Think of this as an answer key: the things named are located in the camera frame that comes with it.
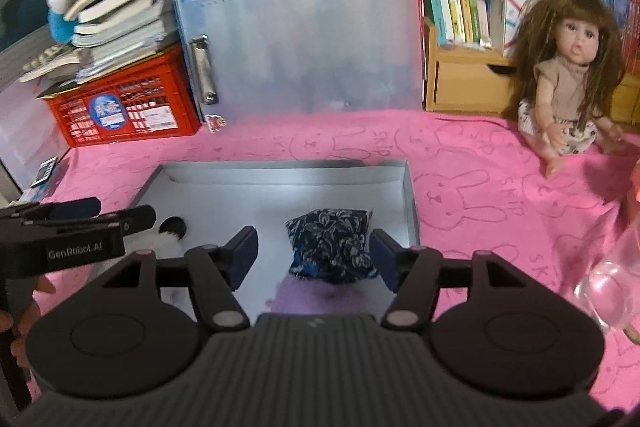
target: sticker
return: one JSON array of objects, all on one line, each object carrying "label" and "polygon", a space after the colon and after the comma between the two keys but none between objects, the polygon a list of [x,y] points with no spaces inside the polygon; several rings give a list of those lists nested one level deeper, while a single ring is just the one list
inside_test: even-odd
[{"label": "sticker", "polygon": [[140,111],[140,115],[145,119],[146,126],[152,131],[162,131],[163,129],[178,129],[171,107],[153,107]]},{"label": "sticker", "polygon": [[117,96],[101,94],[89,103],[89,114],[99,126],[114,131],[127,123],[127,114]]},{"label": "sticker", "polygon": [[225,119],[216,114],[206,114],[204,118],[210,133],[218,132],[226,125]]}]

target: doll hair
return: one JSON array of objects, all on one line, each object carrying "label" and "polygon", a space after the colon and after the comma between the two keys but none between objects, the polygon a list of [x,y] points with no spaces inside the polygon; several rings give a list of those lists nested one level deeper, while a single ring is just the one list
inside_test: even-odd
[{"label": "doll hair", "polygon": [[608,114],[613,91],[625,74],[622,40],[612,12],[600,0],[533,0],[523,17],[513,52],[515,78],[520,99],[536,99],[533,68],[556,54],[556,29],[564,19],[575,19],[598,27],[598,53],[586,78],[586,95],[580,106],[578,126],[596,114]]}]

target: finger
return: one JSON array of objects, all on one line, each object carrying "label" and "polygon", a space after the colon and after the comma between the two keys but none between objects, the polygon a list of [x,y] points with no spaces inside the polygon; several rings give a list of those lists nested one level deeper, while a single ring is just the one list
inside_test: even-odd
[{"label": "finger", "polygon": [[7,312],[0,312],[0,332],[14,327],[14,318]]},{"label": "finger", "polygon": [[24,337],[15,339],[11,343],[11,354],[15,357],[20,367],[29,367],[29,364],[27,362],[27,353],[24,346]]},{"label": "finger", "polygon": [[36,321],[40,318],[40,306],[36,301],[33,301],[27,310],[20,317],[20,321],[18,322],[18,332],[26,336],[31,331],[31,327],[36,323]]},{"label": "finger", "polygon": [[52,294],[56,292],[56,287],[49,279],[47,279],[44,275],[42,275],[38,277],[38,283],[36,284],[36,291]]}]

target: clear plastic folder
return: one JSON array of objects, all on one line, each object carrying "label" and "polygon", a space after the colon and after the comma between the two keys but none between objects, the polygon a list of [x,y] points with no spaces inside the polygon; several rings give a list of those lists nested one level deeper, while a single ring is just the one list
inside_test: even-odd
[{"label": "clear plastic folder", "polygon": [[206,36],[218,95],[202,105],[206,114],[238,121],[422,107],[418,0],[186,0],[180,8],[185,44]]}]

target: blue floral fabric pouch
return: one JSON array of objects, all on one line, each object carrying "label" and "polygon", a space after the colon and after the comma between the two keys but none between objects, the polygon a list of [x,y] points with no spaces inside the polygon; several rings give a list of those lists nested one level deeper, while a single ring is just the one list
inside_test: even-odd
[{"label": "blue floral fabric pouch", "polygon": [[377,277],[364,251],[370,216],[366,210],[321,208],[287,221],[293,248],[289,273],[331,284]]}]

